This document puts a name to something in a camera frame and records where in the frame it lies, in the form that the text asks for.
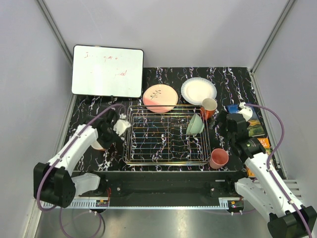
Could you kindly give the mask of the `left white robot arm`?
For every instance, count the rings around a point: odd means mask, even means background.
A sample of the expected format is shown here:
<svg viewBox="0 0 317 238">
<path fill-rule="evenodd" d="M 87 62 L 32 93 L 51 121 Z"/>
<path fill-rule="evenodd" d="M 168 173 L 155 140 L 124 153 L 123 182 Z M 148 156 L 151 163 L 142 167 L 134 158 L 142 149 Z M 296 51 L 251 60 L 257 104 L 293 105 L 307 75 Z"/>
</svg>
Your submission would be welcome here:
<svg viewBox="0 0 317 238">
<path fill-rule="evenodd" d="M 73 199 L 91 191 L 95 196 L 106 193 L 107 184 L 96 173 L 73 177 L 74 169 L 89 148 L 106 150 L 122 142 L 125 131 L 131 127 L 126 115 L 119 115 L 108 107 L 96 116 L 87 116 L 62 149 L 48 162 L 38 163 L 33 169 L 34 198 L 38 208 L 48 212 L 41 203 L 52 208 L 68 207 Z"/>
</svg>

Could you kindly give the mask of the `white fluted plate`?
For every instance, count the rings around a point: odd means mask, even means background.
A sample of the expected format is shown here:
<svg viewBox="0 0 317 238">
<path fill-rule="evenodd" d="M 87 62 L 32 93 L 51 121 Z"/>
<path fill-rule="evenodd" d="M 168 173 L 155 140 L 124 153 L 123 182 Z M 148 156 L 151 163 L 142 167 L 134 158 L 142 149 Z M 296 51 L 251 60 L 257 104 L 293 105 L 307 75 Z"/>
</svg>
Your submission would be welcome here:
<svg viewBox="0 0 317 238">
<path fill-rule="evenodd" d="M 189 104 L 201 105 L 206 98 L 215 99 L 217 90 L 211 81 L 201 77 L 193 77 L 182 84 L 181 95 Z"/>
</svg>

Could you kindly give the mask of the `orange bowl white inside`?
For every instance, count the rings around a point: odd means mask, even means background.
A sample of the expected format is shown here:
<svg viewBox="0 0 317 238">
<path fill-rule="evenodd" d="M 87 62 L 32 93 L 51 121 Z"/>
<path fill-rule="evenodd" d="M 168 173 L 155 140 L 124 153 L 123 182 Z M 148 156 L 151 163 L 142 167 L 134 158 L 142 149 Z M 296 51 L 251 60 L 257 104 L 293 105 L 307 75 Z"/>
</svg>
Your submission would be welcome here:
<svg viewBox="0 0 317 238">
<path fill-rule="evenodd" d="M 105 151 L 106 149 L 98 142 L 98 141 L 94 141 L 92 144 L 91 144 L 91 147 L 95 150 L 98 150 L 98 151 Z"/>
</svg>

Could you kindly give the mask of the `pink plate with leaf sprig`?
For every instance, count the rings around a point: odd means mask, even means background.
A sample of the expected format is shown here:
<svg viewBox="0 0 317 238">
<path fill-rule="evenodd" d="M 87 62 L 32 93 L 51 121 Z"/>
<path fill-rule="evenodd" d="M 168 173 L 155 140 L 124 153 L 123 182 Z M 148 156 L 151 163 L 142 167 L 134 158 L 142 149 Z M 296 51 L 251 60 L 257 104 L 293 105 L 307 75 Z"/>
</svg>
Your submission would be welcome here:
<svg viewBox="0 0 317 238">
<path fill-rule="evenodd" d="M 177 92 L 165 84 L 151 86 L 143 93 L 144 106 L 153 113 L 167 113 L 171 111 L 178 102 Z"/>
</svg>

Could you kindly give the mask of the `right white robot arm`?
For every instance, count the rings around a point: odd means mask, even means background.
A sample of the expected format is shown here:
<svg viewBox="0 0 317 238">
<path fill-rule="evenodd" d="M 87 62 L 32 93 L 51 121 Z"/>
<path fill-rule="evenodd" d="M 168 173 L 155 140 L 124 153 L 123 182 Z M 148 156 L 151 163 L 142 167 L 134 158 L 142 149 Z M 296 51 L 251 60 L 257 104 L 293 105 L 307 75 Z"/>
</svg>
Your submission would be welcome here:
<svg viewBox="0 0 317 238">
<path fill-rule="evenodd" d="M 258 188 L 244 172 L 235 172 L 225 184 L 229 196 L 240 195 L 263 216 L 273 238 L 311 237 L 317 220 L 313 206 L 305 206 L 285 184 L 257 138 L 250 137 L 242 114 L 221 111 L 215 127 L 227 137 L 233 154 L 254 174 Z"/>
</svg>

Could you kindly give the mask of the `mint green bowl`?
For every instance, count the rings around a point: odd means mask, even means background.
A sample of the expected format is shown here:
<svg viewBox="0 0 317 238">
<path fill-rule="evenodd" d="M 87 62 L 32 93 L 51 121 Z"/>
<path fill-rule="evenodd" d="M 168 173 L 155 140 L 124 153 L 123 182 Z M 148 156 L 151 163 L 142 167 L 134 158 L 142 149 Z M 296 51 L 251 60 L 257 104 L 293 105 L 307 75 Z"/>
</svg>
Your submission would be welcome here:
<svg viewBox="0 0 317 238">
<path fill-rule="evenodd" d="M 199 114 L 194 114 L 188 124 L 186 135 L 197 135 L 204 130 L 204 123 Z"/>
</svg>

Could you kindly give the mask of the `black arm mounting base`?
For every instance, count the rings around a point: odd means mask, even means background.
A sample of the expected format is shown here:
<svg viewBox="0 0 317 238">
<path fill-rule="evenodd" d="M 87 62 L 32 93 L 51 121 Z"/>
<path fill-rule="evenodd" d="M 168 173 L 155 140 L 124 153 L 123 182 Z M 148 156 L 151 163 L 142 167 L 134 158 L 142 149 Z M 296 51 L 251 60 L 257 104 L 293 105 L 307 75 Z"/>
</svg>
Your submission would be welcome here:
<svg viewBox="0 0 317 238">
<path fill-rule="evenodd" d="M 219 198 L 239 195 L 234 183 L 243 171 L 212 172 L 98 172 L 101 188 L 84 197 L 106 196 L 111 190 L 114 207 L 206 207 L 219 205 Z"/>
</svg>

